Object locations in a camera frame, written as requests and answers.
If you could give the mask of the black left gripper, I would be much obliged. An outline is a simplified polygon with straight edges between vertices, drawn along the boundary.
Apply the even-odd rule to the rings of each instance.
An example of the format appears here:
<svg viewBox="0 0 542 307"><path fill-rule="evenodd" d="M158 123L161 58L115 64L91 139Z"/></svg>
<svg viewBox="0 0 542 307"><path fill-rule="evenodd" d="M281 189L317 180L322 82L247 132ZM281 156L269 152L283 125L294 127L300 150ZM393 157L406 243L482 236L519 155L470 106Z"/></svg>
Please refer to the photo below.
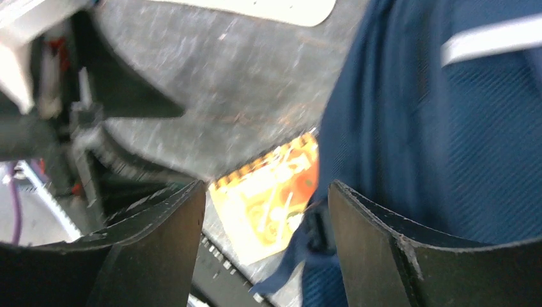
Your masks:
<svg viewBox="0 0 542 307"><path fill-rule="evenodd" d="M194 177L144 159L103 127L105 116L176 118L184 108L152 86L113 50L88 12L31 43L35 105L27 114L1 92L1 160L66 229L101 229L106 217L98 165L135 181L188 184Z"/></svg>

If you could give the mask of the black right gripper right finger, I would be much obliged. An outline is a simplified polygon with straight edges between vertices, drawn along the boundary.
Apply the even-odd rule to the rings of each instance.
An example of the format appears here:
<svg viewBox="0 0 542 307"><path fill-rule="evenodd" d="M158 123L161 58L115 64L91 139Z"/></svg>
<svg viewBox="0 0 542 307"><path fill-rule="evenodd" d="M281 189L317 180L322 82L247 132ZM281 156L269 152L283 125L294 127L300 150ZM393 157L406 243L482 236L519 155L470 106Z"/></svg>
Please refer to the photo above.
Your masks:
<svg viewBox="0 0 542 307"><path fill-rule="evenodd" d="M541 239L487 245L425 227L342 182L329 211L350 306L540 306Z"/></svg>

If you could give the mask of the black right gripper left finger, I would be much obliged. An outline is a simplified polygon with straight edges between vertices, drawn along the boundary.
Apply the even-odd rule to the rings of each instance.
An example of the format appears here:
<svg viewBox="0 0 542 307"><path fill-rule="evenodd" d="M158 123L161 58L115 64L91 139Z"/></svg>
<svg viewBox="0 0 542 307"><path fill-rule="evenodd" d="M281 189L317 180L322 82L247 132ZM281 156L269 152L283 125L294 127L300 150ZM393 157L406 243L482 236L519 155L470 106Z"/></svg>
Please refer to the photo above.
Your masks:
<svg viewBox="0 0 542 307"><path fill-rule="evenodd" d="M186 306L205 185L168 187L75 242L1 244L2 306Z"/></svg>

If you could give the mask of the orange spiral notebook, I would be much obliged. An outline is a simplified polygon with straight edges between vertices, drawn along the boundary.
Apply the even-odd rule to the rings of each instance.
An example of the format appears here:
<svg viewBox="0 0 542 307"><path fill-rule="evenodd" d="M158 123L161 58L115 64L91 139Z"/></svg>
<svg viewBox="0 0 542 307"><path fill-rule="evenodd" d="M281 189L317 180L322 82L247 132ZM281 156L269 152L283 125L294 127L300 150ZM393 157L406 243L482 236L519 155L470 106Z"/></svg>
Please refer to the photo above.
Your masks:
<svg viewBox="0 0 542 307"><path fill-rule="evenodd" d="M286 248L317 186L318 144L313 132L209 185L241 264L253 264Z"/></svg>

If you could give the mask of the navy blue student backpack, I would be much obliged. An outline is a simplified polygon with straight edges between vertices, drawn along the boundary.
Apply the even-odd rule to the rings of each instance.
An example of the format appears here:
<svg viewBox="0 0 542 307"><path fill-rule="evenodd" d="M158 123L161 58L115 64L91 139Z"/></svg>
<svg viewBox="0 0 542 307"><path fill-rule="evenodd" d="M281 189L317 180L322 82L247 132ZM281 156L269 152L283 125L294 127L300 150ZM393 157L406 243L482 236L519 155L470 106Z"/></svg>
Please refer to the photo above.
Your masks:
<svg viewBox="0 0 542 307"><path fill-rule="evenodd" d="M304 264L304 306L350 306L335 181L461 239L541 239L541 2L371 1L318 149L318 188L255 293L278 291Z"/></svg>

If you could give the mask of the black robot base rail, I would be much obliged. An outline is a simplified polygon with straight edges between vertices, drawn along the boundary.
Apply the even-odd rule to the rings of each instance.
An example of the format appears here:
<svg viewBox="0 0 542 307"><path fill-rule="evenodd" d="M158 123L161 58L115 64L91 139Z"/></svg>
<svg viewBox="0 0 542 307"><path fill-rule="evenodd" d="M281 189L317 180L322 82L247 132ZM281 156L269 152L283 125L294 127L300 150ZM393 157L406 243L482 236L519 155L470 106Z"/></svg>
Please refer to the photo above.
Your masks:
<svg viewBox="0 0 542 307"><path fill-rule="evenodd" d="M252 291L253 283L228 258L205 229L201 230L188 306L275 306L267 295Z"/></svg>

